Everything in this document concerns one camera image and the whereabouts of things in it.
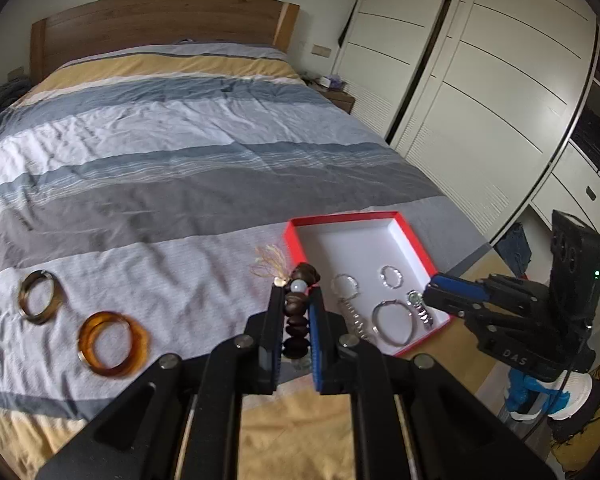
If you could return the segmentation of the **blue white gloved right hand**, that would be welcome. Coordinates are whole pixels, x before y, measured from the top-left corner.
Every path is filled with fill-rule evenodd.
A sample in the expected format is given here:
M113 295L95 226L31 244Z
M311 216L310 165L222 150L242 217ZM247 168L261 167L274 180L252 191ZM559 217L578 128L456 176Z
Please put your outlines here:
M554 382L540 382L512 368L508 372L505 406L517 422L547 414L554 420L565 420L585 406L593 392L589 374L566 370Z

